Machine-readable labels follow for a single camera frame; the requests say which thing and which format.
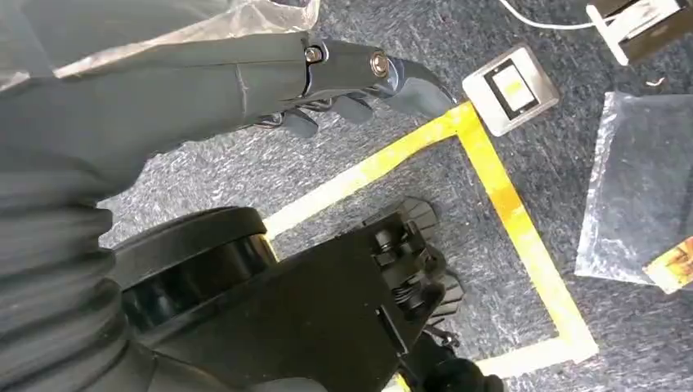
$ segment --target yellow tape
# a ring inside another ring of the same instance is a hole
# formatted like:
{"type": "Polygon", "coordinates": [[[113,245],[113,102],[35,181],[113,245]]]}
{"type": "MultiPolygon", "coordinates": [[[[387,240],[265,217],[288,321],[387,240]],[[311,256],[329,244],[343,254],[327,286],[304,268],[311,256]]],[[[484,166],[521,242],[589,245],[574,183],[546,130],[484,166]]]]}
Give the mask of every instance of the yellow tape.
{"type": "Polygon", "coordinates": [[[429,122],[266,218],[267,238],[276,237],[385,176],[419,150],[453,136],[451,118],[445,115],[429,122]]]}
{"type": "Polygon", "coordinates": [[[397,382],[397,385],[398,385],[404,392],[411,392],[411,389],[409,388],[409,384],[407,384],[407,380],[405,380],[405,378],[402,377],[401,374],[399,374],[399,373],[395,374],[395,381],[397,382]]]}
{"type": "Polygon", "coordinates": [[[477,361],[476,365],[486,375],[495,374],[500,378],[509,378],[536,372],[571,359],[572,349],[566,344],[566,340],[554,337],[497,357],[482,359],[477,361]]]}
{"type": "MultiPolygon", "coordinates": [[[[459,112],[462,117],[474,114],[471,105],[462,105],[453,111],[459,112]]],[[[499,214],[522,264],[527,268],[532,283],[556,324],[559,335],[566,339],[572,348],[573,360],[578,362],[593,356],[598,351],[597,344],[558,274],[486,132],[481,125],[459,128],[458,138],[499,214]]]]}
{"type": "Polygon", "coordinates": [[[268,237],[273,238],[291,229],[374,182],[419,150],[455,135],[466,150],[559,332],[558,338],[480,361],[482,369],[504,376],[517,376],[569,359],[579,362],[593,356],[598,352],[597,344],[558,274],[471,103],[462,104],[402,137],[265,219],[268,237]]]}

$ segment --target white cable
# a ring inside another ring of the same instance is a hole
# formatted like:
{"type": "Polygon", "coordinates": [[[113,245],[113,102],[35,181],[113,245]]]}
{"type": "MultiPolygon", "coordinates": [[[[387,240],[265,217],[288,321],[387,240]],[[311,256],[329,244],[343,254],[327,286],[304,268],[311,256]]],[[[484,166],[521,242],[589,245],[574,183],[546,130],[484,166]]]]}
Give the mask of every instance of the white cable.
{"type": "Polygon", "coordinates": [[[515,7],[511,6],[507,0],[499,0],[501,4],[503,4],[504,7],[507,8],[508,11],[510,11],[513,16],[515,16],[517,19],[519,19],[522,23],[525,23],[527,25],[530,25],[532,27],[536,27],[538,29],[550,29],[550,30],[580,30],[580,29],[589,29],[591,27],[594,27],[594,23],[583,23],[583,24],[547,24],[547,23],[539,23],[535,22],[533,20],[527,19],[527,17],[523,16],[518,10],[515,9],[515,7]]]}

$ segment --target metal bolt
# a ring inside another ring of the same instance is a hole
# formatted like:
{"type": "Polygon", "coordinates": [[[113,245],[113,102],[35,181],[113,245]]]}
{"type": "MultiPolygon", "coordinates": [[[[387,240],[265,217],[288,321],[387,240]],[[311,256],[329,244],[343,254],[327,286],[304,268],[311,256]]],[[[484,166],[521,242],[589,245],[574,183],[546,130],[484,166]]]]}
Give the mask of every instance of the metal bolt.
{"type": "Polygon", "coordinates": [[[323,60],[323,51],[319,47],[306,48],[306,61],[308,63],[319,63],[323,60]]]}
{"type": "Polygon", "coordinates": [[[381,51],[374,52],[370,57],[370,68],[373,74],[379,78],[385,78],[387,76],[387,70],[389,68],[388,63],[387,56],[381,51]]]}

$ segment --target silver switch plate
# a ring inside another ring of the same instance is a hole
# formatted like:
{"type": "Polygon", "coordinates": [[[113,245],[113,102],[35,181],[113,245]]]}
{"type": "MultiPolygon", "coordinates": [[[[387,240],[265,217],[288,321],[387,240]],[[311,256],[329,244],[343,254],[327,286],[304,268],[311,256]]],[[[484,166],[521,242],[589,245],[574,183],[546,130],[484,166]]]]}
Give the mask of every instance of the silver switch plate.
{"type": "Polygon", "coordinates": [[[559,101],[558,90],[525,44],[466,77],[462,87],[494,136],[505,135],[559,101]]]}

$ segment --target transparent plastic bag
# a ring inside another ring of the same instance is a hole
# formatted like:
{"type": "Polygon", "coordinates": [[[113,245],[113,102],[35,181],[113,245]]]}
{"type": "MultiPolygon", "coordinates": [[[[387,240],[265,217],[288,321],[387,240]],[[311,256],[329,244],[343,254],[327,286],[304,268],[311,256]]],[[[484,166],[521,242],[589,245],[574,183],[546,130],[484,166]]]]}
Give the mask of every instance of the transparent plastic bag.
{"type": "Polygon", "coordinates": [[[2,0],[0,91],[63,78],[151,47],[310,29],[320,0],[2,0]]]}
{"type": "Polygon", "coordinates": [[[606,94],[575,273],[652,284],[693,235],[693,96],[606,94]]]}

